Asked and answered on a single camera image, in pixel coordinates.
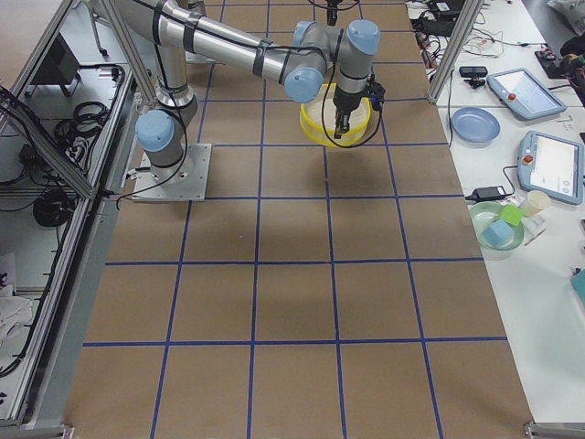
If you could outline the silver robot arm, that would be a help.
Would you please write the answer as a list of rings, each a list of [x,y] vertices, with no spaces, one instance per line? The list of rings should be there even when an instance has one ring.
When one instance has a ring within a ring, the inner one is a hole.
[[[274,80],[299,103],[315,100],[325,75],[331,73],[336,82],[335,145],[350,131],[351,114],[363,99],[370,99],[375,111],[382,110],[385,90],[371,72],[380,30],[369,20],[354,20],[347,28],[301,21],[292,44],[281,46],[185,9],[177,1],[118,1],[115,8],[129,28],[154,44],[158,101],[164,106],[181,98],[194,100],[186,84],[186,54],[194,53]]]

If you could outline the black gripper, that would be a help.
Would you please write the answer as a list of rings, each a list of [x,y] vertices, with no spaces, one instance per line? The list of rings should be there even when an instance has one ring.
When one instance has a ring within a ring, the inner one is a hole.
[[[337,22],[337,15],[341,0],[327,0],[326,1],[326,21],[328,26],[335,26]]]
[[[335,89],[333,103],[335,105],[334,139],[341,139],[349,131],[349,116],[363,98],[368,98],[372,109],[381,112],[384,105],[384,87],[377,81],[369,82],[365,89],[356,93]]]

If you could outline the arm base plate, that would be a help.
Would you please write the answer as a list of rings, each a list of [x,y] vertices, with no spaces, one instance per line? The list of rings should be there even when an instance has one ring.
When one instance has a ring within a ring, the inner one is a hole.
[[[211,57],[202,55],[202,54],[198,54],[198,53],[192,53],[192,52],[186,52],[186,62],[188,64],[215,64],[217,63],[217,61]]]
[[[141,167],[147,170],[137,174],[132,200],[204,201],[211,154],[211,144],[189,144],[183,165],[163,169],[151,166],[147,154],[143,153]]]

